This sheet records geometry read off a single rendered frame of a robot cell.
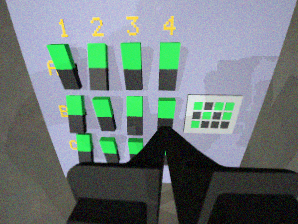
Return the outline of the light grey switch panel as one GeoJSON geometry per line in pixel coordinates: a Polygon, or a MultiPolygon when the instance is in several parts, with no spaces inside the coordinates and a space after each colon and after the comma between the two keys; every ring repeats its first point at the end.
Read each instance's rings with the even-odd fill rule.
{"type": "Polygon", "coordinates": [[[63,173],[160,126],[240,167],[297,0],[5,0],[63,173]]]}

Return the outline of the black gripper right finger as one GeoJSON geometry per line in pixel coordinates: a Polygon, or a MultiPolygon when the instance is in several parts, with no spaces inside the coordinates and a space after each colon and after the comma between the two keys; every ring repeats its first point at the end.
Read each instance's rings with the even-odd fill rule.
{"type": "Polygon", "coordinates": [[[207,224],[220,194],[291,194],[298,197],[298,173],[284,168],[220,165],[170,126],[165,128],[165,152],[179,224],[207,224]]]}

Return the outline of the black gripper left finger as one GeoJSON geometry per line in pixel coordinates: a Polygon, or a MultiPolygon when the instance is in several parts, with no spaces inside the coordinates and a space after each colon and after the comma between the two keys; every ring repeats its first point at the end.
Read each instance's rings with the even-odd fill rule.
{"type": "Polygon", "coordinates": [[[166,128],[160,126],[143,149],[126,163],[86,161],[68,171],[74,199],[143,201],[147,224],[158,224],[166,147],[166,128]]]}

